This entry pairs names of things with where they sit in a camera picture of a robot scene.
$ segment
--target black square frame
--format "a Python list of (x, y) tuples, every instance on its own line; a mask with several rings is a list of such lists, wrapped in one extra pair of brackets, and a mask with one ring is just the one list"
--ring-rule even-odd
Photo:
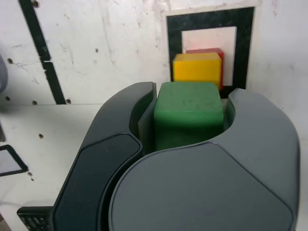
[(170, 76), (173, 81), (173, 60), (182, 53), (182, 31), (235, 26), (236, 42), (233, 85), (224, 86), (221, 98), (236, 88), (246, 89), (254, 7), (167, 16)]
[(16, 163), (19, 165), (20, 170), (0, 173), (0, 177), (8, 176), (8, 175), (14, 175), (14, 174), (23, 173), (23, 172), (28, 171), (28, 166), (24, 164), (24, 162), (19, 157), (19, 155), (15, 152), (15, 150), (12, 146), (10, 146), (8, 144), (4, 145), (4, 146), (0, 146), (0, 151), (2, 151), (2, 150), (7, 150), (9, 152), (9, 154), (12, 156), (14, 161), (16, 161)]

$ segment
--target red block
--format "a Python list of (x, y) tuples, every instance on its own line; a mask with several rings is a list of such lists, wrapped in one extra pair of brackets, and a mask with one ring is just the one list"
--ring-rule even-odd
[(209, 48), (209, 49), (198, 49), (198, 50), (189, 50), (186, 51), (186, 54), (196, 54), (196, 53), (217, 53), (221, 58), (221, 75), (220, 75), (220, 89), (223, 88), (223, 59), (224, 59), (224, 52), (220, 48)]

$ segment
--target gray plastic casing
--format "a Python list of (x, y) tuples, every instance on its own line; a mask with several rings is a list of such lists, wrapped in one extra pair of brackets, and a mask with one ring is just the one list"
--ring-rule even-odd
[(110, 231), (293, 231), (299, 141), (260, 94), (236, 89), (230, 127), (211, 140), (147, 155), (121, 177)]

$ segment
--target green block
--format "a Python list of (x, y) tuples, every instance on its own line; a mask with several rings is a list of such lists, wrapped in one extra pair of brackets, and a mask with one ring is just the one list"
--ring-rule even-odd
[(206, 82), (163, 83), (154, 110), (156, 150), (206, 141), (223, 132), (218, 88)]

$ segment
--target yellow block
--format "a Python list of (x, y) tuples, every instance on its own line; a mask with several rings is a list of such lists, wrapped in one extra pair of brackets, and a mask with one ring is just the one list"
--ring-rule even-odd
[(219, 88), (221, 58), (217, 53), (177, 54), (173, 60), (174, 81), (212, 82)]

